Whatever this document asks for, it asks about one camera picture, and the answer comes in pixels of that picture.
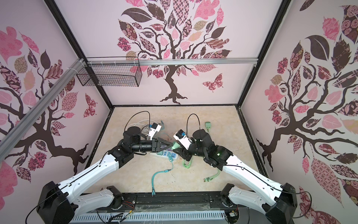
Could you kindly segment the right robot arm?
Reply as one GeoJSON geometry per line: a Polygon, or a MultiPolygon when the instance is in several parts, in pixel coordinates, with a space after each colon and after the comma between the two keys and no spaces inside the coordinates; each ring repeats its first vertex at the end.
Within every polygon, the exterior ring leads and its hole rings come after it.
{"type": "Polygon", "coordinates": [[[241,161],[227,148],[216,145],[204,129],[194,132],[190,138],[179,130],[174,139],[180,147],[174,152],[186,161],[193,156],[202,157],[213,168],[237,178],[250,190],[227,184],[222,191],[222,201],[227,207],[242,205],[265,215],[272,224],[292,224],[297,209],[295,188],[289,183],[275,182],[241,161]]]}

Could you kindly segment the green charger plug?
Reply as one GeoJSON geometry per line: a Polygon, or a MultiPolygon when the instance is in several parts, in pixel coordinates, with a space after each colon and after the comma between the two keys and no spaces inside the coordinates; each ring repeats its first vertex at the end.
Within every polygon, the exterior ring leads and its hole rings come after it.
{"type": "Polygon", "coordinates": [[[180,147],[181,147],[181,145],[180,145],[179,143],[175,142],[175,143],[173,144],[171,150],[175,150],[175,149],[178,149],[178,148],[180,148],[180,147]]]}
{"type": "Polygon", "coordinates": [[[211,126],[212,126],[211,122],[209,122],[209,121],[205,122],[205,127],[206,127],[207,130],[209,130],[211,128],[211,126]]]}

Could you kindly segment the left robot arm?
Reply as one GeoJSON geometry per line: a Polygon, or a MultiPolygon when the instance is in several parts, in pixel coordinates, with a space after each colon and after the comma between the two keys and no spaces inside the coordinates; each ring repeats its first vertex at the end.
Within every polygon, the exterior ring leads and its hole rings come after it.
{"type": "Polygon", "coordinates": [[[123,139],[102,159],[58,184],[53,181],[43,187],[36,212],[46,224],[68,224],[74,217],[99,208],[117,210],[123,205],[123,194],[114,186],[99,192],[85,191],[108,174],[118,170],[134,158],[135,153],[158,153],[170,149],[173,143],[161,138],[149,140],[138,127],[130,127],[123,139]]]}

